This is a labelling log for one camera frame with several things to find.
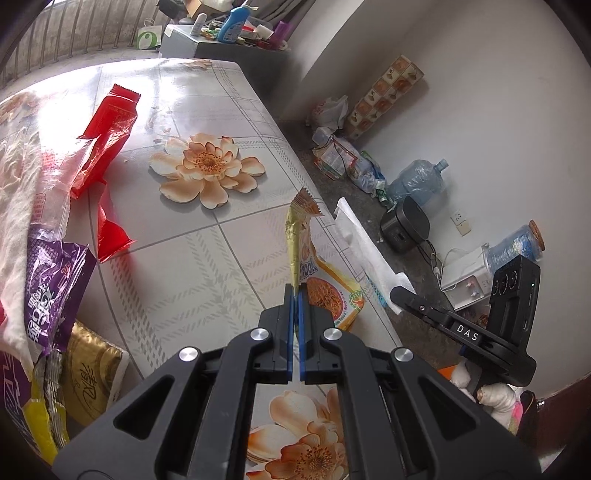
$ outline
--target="patterned box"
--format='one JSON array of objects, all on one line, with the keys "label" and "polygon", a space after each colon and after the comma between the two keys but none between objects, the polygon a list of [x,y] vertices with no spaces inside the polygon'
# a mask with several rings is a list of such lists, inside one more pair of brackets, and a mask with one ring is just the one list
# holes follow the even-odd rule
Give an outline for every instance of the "patterned box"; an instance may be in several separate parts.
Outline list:
[{"label": "patterned box", "polygon": [[400,55],[347,117],[344,126],[347,138],[358,139],[421,78],[423,72],[404,55]]}]

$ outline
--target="das logo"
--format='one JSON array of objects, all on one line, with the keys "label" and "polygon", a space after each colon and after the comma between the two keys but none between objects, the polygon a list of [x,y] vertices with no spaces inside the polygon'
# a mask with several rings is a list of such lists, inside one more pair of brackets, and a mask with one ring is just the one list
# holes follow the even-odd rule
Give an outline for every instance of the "das logo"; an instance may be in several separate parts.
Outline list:
[{"label": "das logo", "polygon": [[460,323],[456,325],[456,332],[466,337],[471,342],[478,341],[478,332],[472,332],[468,327],[465,327]]}]

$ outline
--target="blue water jug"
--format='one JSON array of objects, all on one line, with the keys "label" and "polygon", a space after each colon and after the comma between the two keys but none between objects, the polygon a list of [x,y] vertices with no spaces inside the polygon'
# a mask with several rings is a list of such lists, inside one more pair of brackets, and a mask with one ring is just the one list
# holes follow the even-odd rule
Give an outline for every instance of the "blue water jug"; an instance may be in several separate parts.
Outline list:
[{"label": "blue water jug", "polygon": [[410,195],[421,207],[435,194],[445,189],[441,171],[449,164],[442,159],[437,165],[427,160],[415,160],[406,167],[396,180],[386,189],[386,194],[393,204],[397,204]]}]

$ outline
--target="white tissue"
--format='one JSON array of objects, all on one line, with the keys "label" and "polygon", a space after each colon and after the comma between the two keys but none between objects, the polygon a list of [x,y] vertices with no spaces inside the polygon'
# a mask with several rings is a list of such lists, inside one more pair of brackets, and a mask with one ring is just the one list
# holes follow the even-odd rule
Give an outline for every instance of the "white tissue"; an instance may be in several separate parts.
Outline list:
[{"label": "white tissue", "polygon": [[402,309],[390,300],[390,291],[394,287],[402,286],[415,293],[410,280],[405,273],[394,273],[392,268],[390,268],[379,252],[378,247],[374,245],[367,232],[361,226],[347,200],[341,198],[338,201],[335,214],[336,227],[350,246],[359,263],[361,263],[365,274],[373,282],[392,311],[400,314]]}]

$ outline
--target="metal screw cap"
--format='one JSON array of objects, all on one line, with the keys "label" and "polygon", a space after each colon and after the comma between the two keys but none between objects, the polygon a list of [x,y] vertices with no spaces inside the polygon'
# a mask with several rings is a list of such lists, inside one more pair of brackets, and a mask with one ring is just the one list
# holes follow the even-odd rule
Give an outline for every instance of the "metal screw cap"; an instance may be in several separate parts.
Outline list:
[{"label": "metal screw cap", "polygon": [[397,348],[394,351],[394,358],[399,362],[410,362],[414,355],[408,348]]},{"label": "metal screw cap", "polygon": [[338,328],[327,328],[324,331],[324,338],[327,340],[338,340],[343,336],[343,332],[341,332]]},{"label": "metal screw cap", "polygon": [[193,360],[195,360],[198,357],[198,355],[199,355],[199,352],[197,351],[197,349],[195,347],[192,347],[192,346],[186,346],[178,353],[178,357],[183,362],[192,362]]},{"label": "metal screw cap", "polygon": [[260,342],[261,340],[264,340],[268,336],[269,336],[269,331],[265,330],[264,328],[255,328],[251,332],[251,338],[253,340],[257,340],[258,342]]}]

